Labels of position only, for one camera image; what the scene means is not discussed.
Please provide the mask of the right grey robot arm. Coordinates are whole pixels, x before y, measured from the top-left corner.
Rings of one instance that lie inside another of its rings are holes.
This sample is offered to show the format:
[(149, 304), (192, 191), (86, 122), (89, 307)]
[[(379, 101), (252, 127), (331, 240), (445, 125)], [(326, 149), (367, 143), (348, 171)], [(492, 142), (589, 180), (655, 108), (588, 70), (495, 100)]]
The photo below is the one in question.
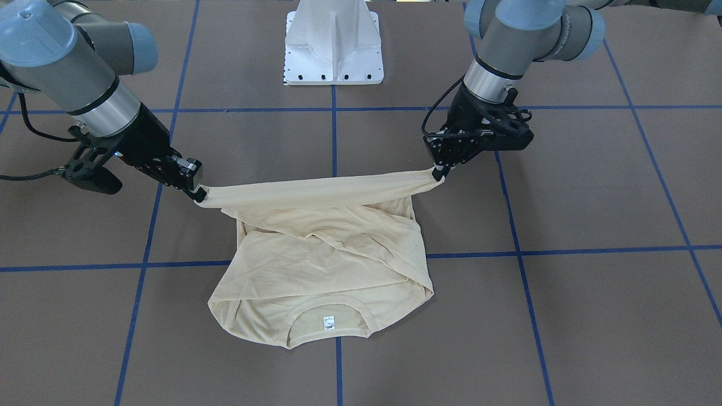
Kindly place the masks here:
[(202, 164), (171, 147), (166, 126), (121, 77), (152, 71), (158, 52), (143, 25), (110, 21), (77, 1), (2, 2), (2, 86), (40, 92), (76, 121), (69, 162), (52, 173), (75, 187), (114, 195), (123, 184), (105, 166), (125, 164), (201, 202)]

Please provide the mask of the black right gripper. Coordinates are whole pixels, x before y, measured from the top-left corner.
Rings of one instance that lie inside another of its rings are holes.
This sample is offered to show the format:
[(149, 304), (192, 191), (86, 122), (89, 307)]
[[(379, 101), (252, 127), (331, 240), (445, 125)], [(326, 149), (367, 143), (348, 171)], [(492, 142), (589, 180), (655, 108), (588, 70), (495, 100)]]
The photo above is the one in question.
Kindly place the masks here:
[(121, 160), (160, 183), (169, 183), (198, 203), (206, 200), (208, 193), (199, 184), (202, 162), (185, 159), (170, 146), (166, 127), (146, 105), (140, 105), (136, 118), (122, 131), (122, 141), (117, 152)]

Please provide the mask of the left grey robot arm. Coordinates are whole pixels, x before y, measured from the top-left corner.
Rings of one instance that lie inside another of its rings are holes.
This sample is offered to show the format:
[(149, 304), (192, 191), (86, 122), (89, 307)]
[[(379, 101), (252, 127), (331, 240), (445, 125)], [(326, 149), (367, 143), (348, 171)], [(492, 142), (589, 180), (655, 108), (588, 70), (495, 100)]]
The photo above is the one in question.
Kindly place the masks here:
[(464, 25), (479, 38), (474, 60), (450, 90), (444, 124), (422, 127), (440, 182), (482, 152), (526, 149), (531, 112), (515, 105), (518, 83), (535, 61), (575, 61), (594, 54), (605, 37), (605, 2), (472, 1)]

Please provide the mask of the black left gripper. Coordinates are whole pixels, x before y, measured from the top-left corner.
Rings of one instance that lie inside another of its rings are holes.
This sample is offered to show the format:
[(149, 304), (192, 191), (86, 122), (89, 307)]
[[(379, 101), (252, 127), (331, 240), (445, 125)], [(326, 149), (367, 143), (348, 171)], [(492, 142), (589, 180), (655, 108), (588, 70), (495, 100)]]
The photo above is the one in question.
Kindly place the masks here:
[(444, 135), (423, 136), (434, 162), (433, 178), (441, 182), (456, 165), (466, 164), (481, 152), (507, 150), (507, 129), (508, 111), (503, 104), (479, 99), (467, 85), (460, 85), (443, 124)]

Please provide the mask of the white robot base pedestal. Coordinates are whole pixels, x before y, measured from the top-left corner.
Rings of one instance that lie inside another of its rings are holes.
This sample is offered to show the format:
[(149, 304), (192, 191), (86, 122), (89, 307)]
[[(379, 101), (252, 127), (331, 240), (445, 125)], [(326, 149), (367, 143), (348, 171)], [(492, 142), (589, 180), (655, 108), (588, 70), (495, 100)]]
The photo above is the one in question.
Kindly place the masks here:
[(285, 85), (384, 80), (380, 20), (366, 1), (300, 1), (285, 21)]

